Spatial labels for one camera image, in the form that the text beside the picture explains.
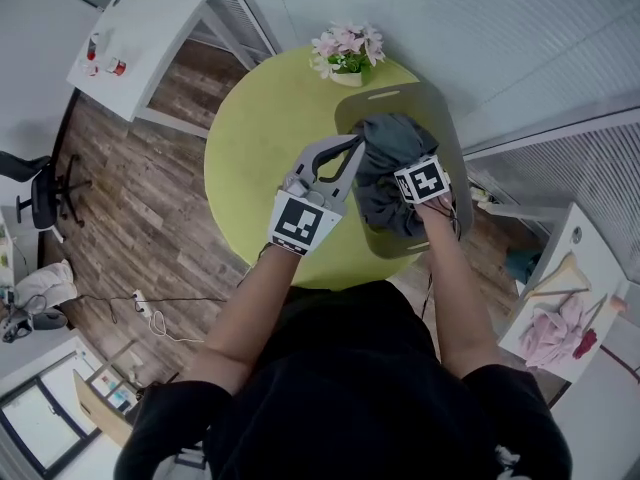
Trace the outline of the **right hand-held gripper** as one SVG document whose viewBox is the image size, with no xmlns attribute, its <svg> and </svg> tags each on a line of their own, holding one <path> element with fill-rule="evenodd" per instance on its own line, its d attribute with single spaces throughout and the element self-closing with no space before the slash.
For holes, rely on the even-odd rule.
<svg viewBox="0 0 640 480">
<path fill-rule="evenodd" d="M 406 203 L 421 204 L 448 193 L 450 178 L 437 155 L 424 156 L 394 173 L 401 196 Z"/>
</svg>

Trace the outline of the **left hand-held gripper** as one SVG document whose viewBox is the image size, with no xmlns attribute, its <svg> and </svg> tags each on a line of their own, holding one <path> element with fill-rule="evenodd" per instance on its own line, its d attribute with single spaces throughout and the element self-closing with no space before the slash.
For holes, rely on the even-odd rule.
<svg viewBox="0 0 640 480">
<path fill-rule="evenodd" d="M 345 199 L 365 150 L 365 141 L 354 134 L 308 145 L 276 193 L 269 242 L 299 256 L 316 250 L 346 215 Z M 318 169 L 343 152 L 347 155 L 336 173 L 318 177 Z"/>
</svg>

